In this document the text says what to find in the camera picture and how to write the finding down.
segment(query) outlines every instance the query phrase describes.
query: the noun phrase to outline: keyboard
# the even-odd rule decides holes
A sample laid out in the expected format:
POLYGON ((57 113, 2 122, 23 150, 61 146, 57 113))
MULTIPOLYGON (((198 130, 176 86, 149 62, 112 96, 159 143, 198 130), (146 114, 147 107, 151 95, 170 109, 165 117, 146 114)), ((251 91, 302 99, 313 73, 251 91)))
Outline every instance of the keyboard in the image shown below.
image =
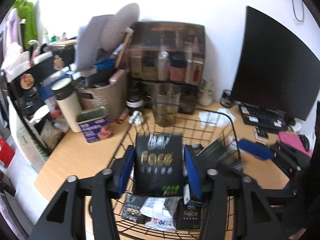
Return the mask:
POLYGON ((287 130, 283 116, 276 112, 244 105, 239 105, 239 109, 245 124, 261 127, 271 133, 287 130))

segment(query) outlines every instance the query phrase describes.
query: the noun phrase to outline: black monitor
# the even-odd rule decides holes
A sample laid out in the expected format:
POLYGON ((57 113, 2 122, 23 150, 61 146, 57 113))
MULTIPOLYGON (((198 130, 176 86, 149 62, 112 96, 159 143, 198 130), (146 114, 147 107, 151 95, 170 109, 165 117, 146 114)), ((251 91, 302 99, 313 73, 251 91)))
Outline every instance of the black monitor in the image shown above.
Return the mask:
POLYGON ((247 6, 242 53, 231 97, 305 120, 320 88, 320 62, 291 31, 247 6))

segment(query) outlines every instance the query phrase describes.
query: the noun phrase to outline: dark glass jar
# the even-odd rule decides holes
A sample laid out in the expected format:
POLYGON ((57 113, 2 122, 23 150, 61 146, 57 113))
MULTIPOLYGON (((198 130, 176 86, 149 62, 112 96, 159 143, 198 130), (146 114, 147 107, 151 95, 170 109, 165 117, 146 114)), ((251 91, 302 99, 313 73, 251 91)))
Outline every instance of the dark glass jar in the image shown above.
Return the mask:
POLYGON ((175 54, 170 57, 170 80, 183 82, 186 77, 187 61, 183 54, 175 54))
POLYGON ((144 111, 142 94, 140 93, 137 85, 134 83, 128 90, 126 104, 129 109, 130 116, 136 110, 138 110, 141 113, 143 113, 144 111))
POLYGON ((153 81, 158 79, 157 60, 156 57, 150 56, 142 59, 142 79, 153 81))

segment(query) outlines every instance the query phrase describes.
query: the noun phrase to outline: green towel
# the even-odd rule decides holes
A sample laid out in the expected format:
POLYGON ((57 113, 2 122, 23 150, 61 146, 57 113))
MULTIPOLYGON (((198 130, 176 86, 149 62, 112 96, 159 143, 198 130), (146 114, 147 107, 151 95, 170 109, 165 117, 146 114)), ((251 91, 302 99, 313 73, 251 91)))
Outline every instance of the green towel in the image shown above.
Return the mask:
POLYGON ((36 19, 33 14, 34 5, 27 0, 16 0, 12 8, 17 8, 18 16, 20 19, 26 19, 23 47, 29 49, 32 45, 29 45, 30 40, 38 39, 38 31, 36 27, 36 19))

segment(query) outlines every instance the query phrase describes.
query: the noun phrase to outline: pink mouse pad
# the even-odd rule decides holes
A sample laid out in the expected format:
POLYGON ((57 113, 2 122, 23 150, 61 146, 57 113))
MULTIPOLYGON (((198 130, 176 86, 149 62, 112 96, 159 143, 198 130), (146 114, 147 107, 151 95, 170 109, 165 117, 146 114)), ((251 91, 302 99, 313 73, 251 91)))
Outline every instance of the pink mouse pad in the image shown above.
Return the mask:
POLYGON ((309 157, 312 156, 312 152, 310 151, 306 151, 303 147, 303 144, 299 138, 298 135, 295 135, 295 134, 286 134, 284 132, 279 132, 279 139, 280 141, 282 141, 283 143, 293 147, 293 148, 296 148, 297 150, 305 153, 306 155, 308 155, 309 157))

